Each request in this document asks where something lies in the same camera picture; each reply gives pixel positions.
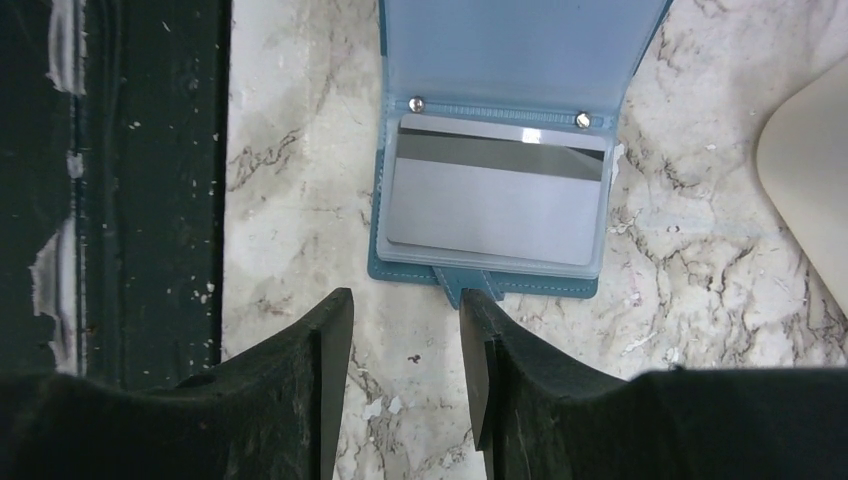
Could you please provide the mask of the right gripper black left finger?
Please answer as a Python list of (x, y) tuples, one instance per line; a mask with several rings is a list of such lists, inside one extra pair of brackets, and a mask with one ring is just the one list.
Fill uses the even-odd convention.
[(329, 479), (354, 300), (330, 293), (289, 327), (170, 389), (59, 373), (1, 379), (5, 479)]

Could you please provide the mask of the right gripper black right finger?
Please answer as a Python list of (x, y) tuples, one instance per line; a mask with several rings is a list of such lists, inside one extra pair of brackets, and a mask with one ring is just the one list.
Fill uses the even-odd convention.
[(649, 371), (566, 355), (479, 290), (460, 331), (491, 479), (843, 479), (845, 368)]

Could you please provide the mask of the white credit card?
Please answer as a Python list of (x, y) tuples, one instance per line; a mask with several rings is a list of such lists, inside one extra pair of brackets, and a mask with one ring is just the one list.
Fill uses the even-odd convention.
[(378, 256), (594, 276), (610, 149), (608, 138), (576, 131), (403, 115), (386, 145)]

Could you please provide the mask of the blue leather card holder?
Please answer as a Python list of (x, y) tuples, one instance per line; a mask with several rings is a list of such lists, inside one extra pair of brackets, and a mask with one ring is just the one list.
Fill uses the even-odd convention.
[(667, 1), (382, 1), (367, 271), (590, 298), (618, 120)]

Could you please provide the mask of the white oblong plastic tray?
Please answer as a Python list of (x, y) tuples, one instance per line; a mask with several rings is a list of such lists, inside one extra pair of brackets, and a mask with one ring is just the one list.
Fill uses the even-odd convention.
[(846, 311), (846, 60), (775, 110), (761, 132), (755, 158), (767, 196)]

